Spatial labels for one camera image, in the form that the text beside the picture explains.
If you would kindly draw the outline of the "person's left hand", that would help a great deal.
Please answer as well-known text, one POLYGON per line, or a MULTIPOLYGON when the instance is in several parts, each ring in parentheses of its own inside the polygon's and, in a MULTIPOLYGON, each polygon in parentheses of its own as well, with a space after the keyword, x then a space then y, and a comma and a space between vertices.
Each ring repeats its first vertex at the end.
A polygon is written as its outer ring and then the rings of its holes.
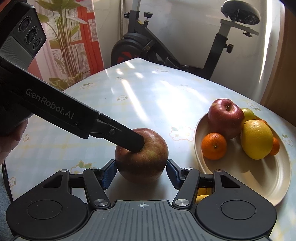
POLYGON ((27 125, 28 120, 21 123, 10 136, 1 137, 0 164, 5 161, 9 153, 18 145, 27 125))

